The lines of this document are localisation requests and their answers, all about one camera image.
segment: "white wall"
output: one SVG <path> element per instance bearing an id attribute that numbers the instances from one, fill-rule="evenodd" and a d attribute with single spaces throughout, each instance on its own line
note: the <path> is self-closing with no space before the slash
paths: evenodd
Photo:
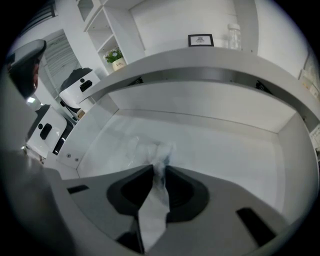
<path id="1" fill-rule="evenodd" d="M 305 37 L 291 18 L 271 0 L 255 0 L 255 4 L 259 25 L 258 56 L 298 78 L 308 56 Z"/>
<path id="2" fill-rule="evenodd" d="M 309 132 L 298 113 L 279 132 L 278 138 L 285 167 L 282 213 L 289 223 L 293 223 L 308 213 L 317 198 L 319 189 L 317 157 Z"/>
<path id="3" fill-rule="evenodd" d="M 146 55 L 188 47 L 188 35 L 212 34 L 228 47 L 228 23 L 237 23 L 233 0 L 147 0 L 131 9 Z"/>
<path id="4" fill-rule="evenodd" d="M 63 29 L 59 16 L 50 18 L 39 25 L 30 29 L 27 33 L 17 38 L 14 42 L 11 50 L 14 51 L 27 43 L 30 43 L 36 39 L 44 39 L 50 36 L 52 33 L 57 33 Z"/>
<path id="5" fill-rule="evenodd" d="M 75 0 L 56 0 L 56 10 L 69 44 L 83 68 L 91 68 L 102 79 L 107 76 L 88 33 Z"/>

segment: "white shelf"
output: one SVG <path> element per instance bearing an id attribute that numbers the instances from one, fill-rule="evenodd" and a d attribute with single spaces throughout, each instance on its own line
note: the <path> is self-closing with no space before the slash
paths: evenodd
<path id="1" fill-rule="evenodd" d="M 96 17 L 97 13 L 101 11 L 102 5 L 100 4 L 95 4 L 93 5 L 93 8 L 91 9 L 90 13 L 87 15 L 85 21 L 84 21 L 84 27 L 83 31 L 87 31 L 88 27 L 92 24 L 94 18 Z"/>
<path id="2" fill-rule="evenodd" d="M 103 31 L 109 28 L 109 23 L 107 17 L 102 8 L 96 13 L 91 23 L 89 24 L 87 31 Z"/>
<path id="3" fill-rule="evenodd" d="M 107 49 L 115 39 L 104 10 L 101 8 L 87 28 L 87 32 L 97 52 Z"/>
<path id="4" fill-rule="evenodd" d="M 145 48 L 131 12 L 107 6 L 103 10 L 126 63 L 144 58 Z"/>
<path id="5" fill-rule="evenodd" d="M 104 54 L 107 51 L 110 51 L 111 49 L 117 47 L 117 41 L 114 36 L 114 34 L 110 35 L 104 43 L 101 45 L 101 47 L 97 50 L 98 53 Z"/>
<path id="6" fill-rule="evenodd" d="M 143 1 L 144 0 L 104 0 L 103 5 L 112 8 L 129 10 Z"/>
<path id="7" fill-rule="evenodd" d="M 240 76 L 249 75 L 251 78 L 254 77 L 253 80 L 258 78 L 266 81 L 272 85 L 274 95 L 295 107 L 301 116 L 307 117 L 307 122 L 320 122 L 320 102 L 296 78 L 263 58 L 225 48 L 190 47 L 151 55 L 137 60 L 134 64 L 128 64 L 119 72 L 113 73 L 93 88 L 86 90 L 84 94 L 89 97 L 100 90 L 109 93 L 125 87 L 127 84 L 123 82 L 124 80 L 152 72 L 194 68 L 218 69 L 220 72 L 225 70 Z"/>
<path id="8" fill-rule="evenodd" d="M 276 98 L 228 81 L 164 79 L 116 90 L 109 96 L 119 109 L 217 118 L 272 133 L 278 133 L 295 114 L 295 110 Z M 257 103 L 259 108 L 252 108 Z"/>

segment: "wall shelf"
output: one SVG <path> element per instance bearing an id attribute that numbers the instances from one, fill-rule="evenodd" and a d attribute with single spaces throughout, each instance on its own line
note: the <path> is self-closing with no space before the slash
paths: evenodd
<path id="1" fill-rule="evenodd" d="M 313 129 L 320 122 L 320 102 L 291 74 L 276 64 L 253 54 L 225 48 L 190 47 L 151 55 L 104 78 L 94 87 L 86 90 L 84 94 L 85 97 L 89 97 L 100 90 L 110 93 L 127 86 L 128 81 L 139 76 L 153 73 L 156 77 L 163 71 L 173 69 L 179 70 L 180 75 L 184 76 L 190 70 L 197 69 L 202 74 L 200 76 L 202 79 L 203 72 L 212 73 L 217 69 L 219 72 L 224 70 L 236 77 L 246 76 L 244 80 L 238 78 L 239 81 L 236 81 L 245 86 L 248 86 L 248 79 L 253 79 L 254 84 L 257 79 L 262 80 L 275 97 L 293 106 L 302 117 L 306 117 L 306 125 L 309 129 Z M 188 80 L 199 79 L 199 76 L 193 78 L 193 75 L 189 75 Z M 230 78 L 226 76 L 219 77 L 219 79 L 229 81 Z"/>
<path id="2" fill-rule="evenodd" d="M 88 27 L 92 24 L 94 18 L 96 17 L 97 13 L 102 9 L 102 5 L 100 4 L 100 2 L 97 0 L 93 1 L 93 7 L 90 10 L 90 12 L 88 13 L 86 19 L 84 20 L 84 26 L 83 26 L 83 31 L 87 31 Z"/>
<path id="3" fill-rule="evenodd" d="M 101 45 L 101 47 L 97 50 L 98 53 L 103 54 L 107 51 L 110 51 L 111 49 L 117 47 L 117 41 L 114 36 L 114 34 L 110 35 L 104 43 Z"/>
<path id="4" fill-rule="evenodd" d="M 93 18 L 92 22 L 88 26 L 87 32 L 91 38 L 91 41 L 95 49 L 99 52 L 100 49 L 111 39 L 113 32 L 107 21 L 104 10 L 100 11 Z"/>

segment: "small label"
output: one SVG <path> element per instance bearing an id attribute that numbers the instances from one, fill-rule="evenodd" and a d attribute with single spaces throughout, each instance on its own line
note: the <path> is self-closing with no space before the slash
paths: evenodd
<path id="1" fill-rule="evenodd" d="M 314 148 L 320 147 L 320 124 L 316 126 L 316 128 L 310 132 L 311 141 Z"/>
<path id="2" fill-rule="evenodd" d="M 314 85 L 311 85 L 309 91 L 313 95 L 313 97 L 315 97 L 316 99 L 318 98 L 319 92 Z"/>

